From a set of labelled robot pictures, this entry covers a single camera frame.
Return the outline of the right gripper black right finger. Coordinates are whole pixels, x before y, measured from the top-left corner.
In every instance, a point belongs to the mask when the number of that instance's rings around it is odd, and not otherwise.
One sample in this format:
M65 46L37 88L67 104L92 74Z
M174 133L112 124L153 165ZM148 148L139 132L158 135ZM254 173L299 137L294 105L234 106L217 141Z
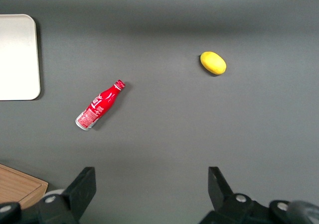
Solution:
M201 224L270 224L269 209L241 193L234 193L218 167L208 168L208 194L213 210Z

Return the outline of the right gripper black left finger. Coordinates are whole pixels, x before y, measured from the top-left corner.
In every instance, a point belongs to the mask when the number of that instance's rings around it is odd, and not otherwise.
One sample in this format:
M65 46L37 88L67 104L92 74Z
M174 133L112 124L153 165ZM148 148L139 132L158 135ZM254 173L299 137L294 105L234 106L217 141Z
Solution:
M46 195L39 201L39 223L78 224L95 193L95 168L85 167L62 193Z

